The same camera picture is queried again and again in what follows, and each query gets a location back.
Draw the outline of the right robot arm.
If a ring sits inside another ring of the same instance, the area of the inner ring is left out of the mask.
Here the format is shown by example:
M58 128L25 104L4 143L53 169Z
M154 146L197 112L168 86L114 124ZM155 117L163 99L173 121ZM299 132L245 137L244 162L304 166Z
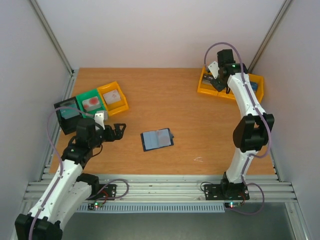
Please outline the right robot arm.
M272 114L261 107L245 73L245 65L234 60L232 49L217 53L217 61L208 67L213 79L211 85L218 91L232 92L240 111L241 120L233 131L235 153L220 181L220 194L224 200L244 195L247 190L245 175L253 158L263 146L271 142L275 122Z

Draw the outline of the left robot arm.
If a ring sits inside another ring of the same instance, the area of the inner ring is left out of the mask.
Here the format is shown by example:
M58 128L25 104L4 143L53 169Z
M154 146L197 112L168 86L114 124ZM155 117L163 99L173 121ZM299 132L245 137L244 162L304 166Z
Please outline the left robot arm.
M99 177L83 170L94 156L93 150L105 142L121 140L126 124L113 126L98 123L94 118L78 121L75 136L60 158L58 170L50 184L27 214L15 220L19 240L60 240L70 218L88 199L96 199L103 186Z

